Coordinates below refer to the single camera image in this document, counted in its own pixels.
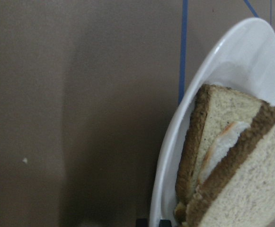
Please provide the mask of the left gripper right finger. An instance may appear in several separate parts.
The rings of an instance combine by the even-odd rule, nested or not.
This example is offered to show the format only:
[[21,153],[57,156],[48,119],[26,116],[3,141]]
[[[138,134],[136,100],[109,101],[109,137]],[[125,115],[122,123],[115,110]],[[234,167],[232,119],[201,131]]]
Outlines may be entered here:
[[159,227],[171,227],[171,221],[168,219],[160,219]]

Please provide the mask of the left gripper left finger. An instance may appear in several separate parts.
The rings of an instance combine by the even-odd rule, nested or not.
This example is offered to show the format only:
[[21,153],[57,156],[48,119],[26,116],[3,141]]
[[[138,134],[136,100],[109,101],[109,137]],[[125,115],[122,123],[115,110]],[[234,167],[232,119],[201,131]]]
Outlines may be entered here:
[[135,227],[148,227],[148,219],[147,218],[136,219]]

